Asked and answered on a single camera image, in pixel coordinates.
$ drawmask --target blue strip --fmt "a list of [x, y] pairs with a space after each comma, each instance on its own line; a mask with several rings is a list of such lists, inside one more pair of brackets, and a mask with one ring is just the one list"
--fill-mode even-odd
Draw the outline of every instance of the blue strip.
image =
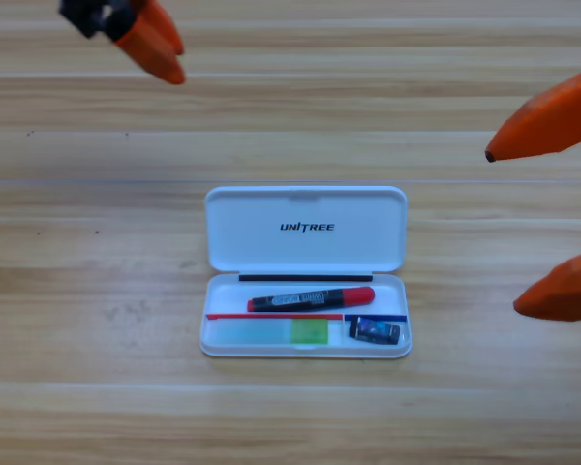
[[345, 322], [349, 322], [351, 319], [357, 317], [369, 318], [377, 322], [407, 322], [406, 315], [345, 315]]

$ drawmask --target orange robot finger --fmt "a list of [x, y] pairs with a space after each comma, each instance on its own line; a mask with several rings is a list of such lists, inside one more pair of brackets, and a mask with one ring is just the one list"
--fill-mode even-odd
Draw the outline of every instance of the orange robot finger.
[[139, 15], [132, 28], [114, 42], [147, 73], [170, 84], [185, 82], [174, 47]]
[[489, 162], [561, 152], [581, 142], [581, 73], [533, 97], [486, 147]]
[[184, 53], [183, 40], [172, 17], [157, 0], [131, 0], [131, 4], [137, 14], [143, 16], [144, 20], [172, 45], [174, 53], [177, 55]]
[[514, 302], [521, 315], [562, 322], [581, 320], [581, 255], [557, 265]]

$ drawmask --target white plastic case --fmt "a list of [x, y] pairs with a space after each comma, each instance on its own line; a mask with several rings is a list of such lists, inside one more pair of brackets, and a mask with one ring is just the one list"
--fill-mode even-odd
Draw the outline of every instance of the white plastic case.
[[[221, 187], [206, 196], [205, 212], [209, 261], [227, 273], [212, 278], [207, 287], [200, 328], [206, 354], [397, 358], [411, 350], [405, 286], [397, 276], [384, 274], [399, 268], [405, 258], [407, 198], [401, 190]], [[343, 314], [342, 321], [327, 322], [326, 343], [291, 342], [290, 320], [267, 324], [243, 318], [251, 298], [358, 286], [374, 289], [372, 303], [310, 313]], [[214, 314], [236, 314], [238, 319], [216, 320]], [[395, 323], [400, 327], [398, 343], [350, 337], [350, 322], [344, 319], [349, 315], [377, 315]]]

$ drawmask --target unitree logo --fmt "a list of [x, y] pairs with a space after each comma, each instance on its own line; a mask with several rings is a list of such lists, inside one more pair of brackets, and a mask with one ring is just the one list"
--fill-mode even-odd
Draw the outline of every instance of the unitree logo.
[[291, 224], [282, 224], [280, 226], [281, 231], [301, 231], [305, 233], [306, 231], [333, 231], [336, 225], [327, 225], [327, 224], [314, 224], [314, 223], [295, 223]]

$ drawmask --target wood grain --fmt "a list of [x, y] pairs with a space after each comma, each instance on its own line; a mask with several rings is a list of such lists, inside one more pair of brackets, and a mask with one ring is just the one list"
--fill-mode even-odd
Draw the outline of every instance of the wood grain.
[[[489, 165], [581, 70], [581, 0], [164, 0], [189, 81], [0, 0], [0, 465], [581, 465], [581, 323], [512, 301], [581, 253], [581, 144]], [[199, 349], [203, 198], [409, 198], [413, 350]]]
[[0, 181], [581, 182], [581, 144], [489, 164], [493, 132], [0, 132]]

